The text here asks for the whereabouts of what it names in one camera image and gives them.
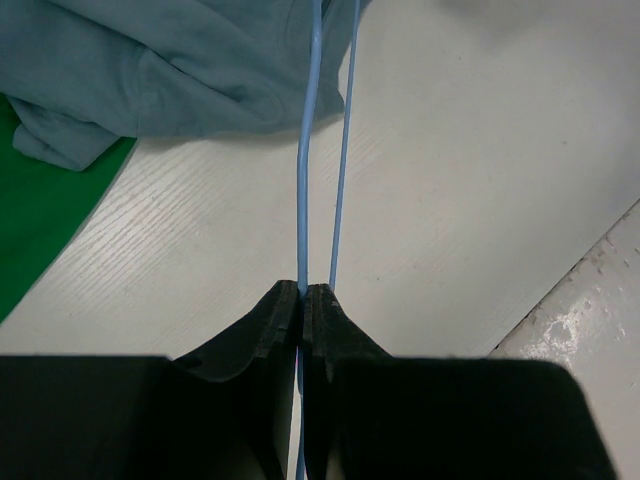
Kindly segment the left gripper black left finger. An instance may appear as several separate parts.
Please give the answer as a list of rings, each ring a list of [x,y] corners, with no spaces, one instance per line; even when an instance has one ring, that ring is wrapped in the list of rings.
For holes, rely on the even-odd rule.
[[[282,479],[297,285],[211,340],[156,355],[5,355],[5,479]]]

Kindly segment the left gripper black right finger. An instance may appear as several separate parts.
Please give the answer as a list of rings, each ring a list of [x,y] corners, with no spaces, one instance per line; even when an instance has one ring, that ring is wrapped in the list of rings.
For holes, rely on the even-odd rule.
[[[311,479],[613,479],[577,381],[539,360],[395,357],[308,289],[303,434]]]

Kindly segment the blue-grey t-shirt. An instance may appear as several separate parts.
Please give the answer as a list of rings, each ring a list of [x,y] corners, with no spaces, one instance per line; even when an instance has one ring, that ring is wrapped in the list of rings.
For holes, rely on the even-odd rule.
[[[123,137],[297,128],[312,19],[322,21],[315,116],[344,107],[338,73],[355,1],[5,1],[1,91],[20,153],[82,171]]]

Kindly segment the light blue wire hanger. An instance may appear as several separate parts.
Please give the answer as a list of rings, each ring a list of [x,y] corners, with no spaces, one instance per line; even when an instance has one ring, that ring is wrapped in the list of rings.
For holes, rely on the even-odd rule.
[[[351,33],[351,47],[349,53],[348,78],[346,89],[345,110],[343,118],[341,155],[339,163],[339,175],[337,184],[337,197],[335,204],[334,226],[332,235],[331,261],[329,269],[329,287],[336,286],[339,248],[341,239],[341,224],[343,214],[346,165],[349,150],[349,135],[351,126],[352,100],[354,73],[356,63],[356,50],[358,40],[359,22],[361,16],[361,2],[354,2],[354,14]],[[297,149],[297,188],[296,188],[296,252],[297,252],[297,288],[301,301],[306,299],[309,288],[309,149],[312,136],[312,127],[315,115],[316,99],[320,81],[322,60],[322,3],[311,3],[311,45],[308,83],[305,94],[302,123]]]

